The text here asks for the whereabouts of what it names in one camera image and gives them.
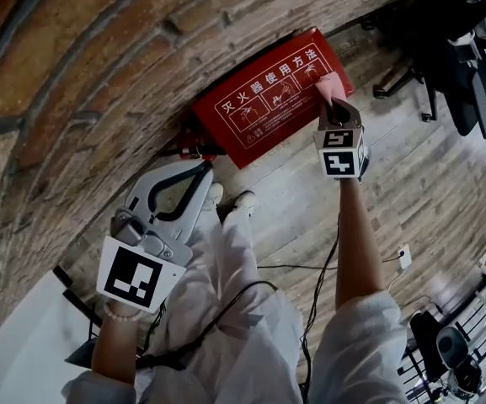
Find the wall outlet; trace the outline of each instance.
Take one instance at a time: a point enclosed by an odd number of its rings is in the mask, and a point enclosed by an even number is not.
[[[398,256],[401,256],[399,259],[400,269],[405,271],[408,266],[413,263],[413,259],[411,259],[411,252],[409,251],[409,244],[404,244],[398,249]]]

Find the marker cube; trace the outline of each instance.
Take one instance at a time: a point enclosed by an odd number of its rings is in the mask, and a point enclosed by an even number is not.
[[[140,310],[154,313],[186,268],[167,262],[112,237],[104,238],[97,291]]]
[[[364,162],[362,129],[320,130],[313,137],[325,177],[358,178]]]

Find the person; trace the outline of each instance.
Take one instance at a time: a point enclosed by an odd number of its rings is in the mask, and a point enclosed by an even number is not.
[[[360,183],[342,179],[336,312],[312,366],[311,403],[407,402],[397,368],[406,345],[400,310],[388,294]],[[194,257],[167,302],[148,354],[192,342],[249,284],[260,281],[250,216],[257,197],[241,195],[223,224],[222,186],[212,184],[190,240]],[[109,310],[132,317],[116,301]],[[184,369],[157,366],[136,375],[137,322],[106,317],[91,371],[64,388],[67,403],[301,403],[296,366],[302,316],[280,290],[254,285],[188,354]]]

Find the white sleeve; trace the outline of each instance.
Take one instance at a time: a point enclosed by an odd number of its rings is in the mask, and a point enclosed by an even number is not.
[[[407,343],[399,319],[386,291],[341,306],[316,352],[310,402],[408,402],[397,372]]]
[[[69,381],[61,394],[67,404],[136,404],[134,386],[92,371]]]

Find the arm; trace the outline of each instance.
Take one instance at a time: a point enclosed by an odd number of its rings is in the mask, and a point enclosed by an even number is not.
[[[112,300],[118,316],[132,316],[136,308]],[[137,322],[118,322],[106,317],[94,346],[92,370],[69,381],[61,393],[67,404],[134,404]]]
[[[359,182],[340,180],[336,310],[345,302],[385,289],[382,262]]]
[[[132,316],[137,309],[112,300],[109,307],[118,316]],[[100,328],[93,351],[92,371],[134,385],[138,322],[118,322],[108,316]]]
[[[385,289],[382,263],[356,179],[340,182],[336,314],[314,358],[314,402],[407,402],[398,366],[406,344],[400,310]]]

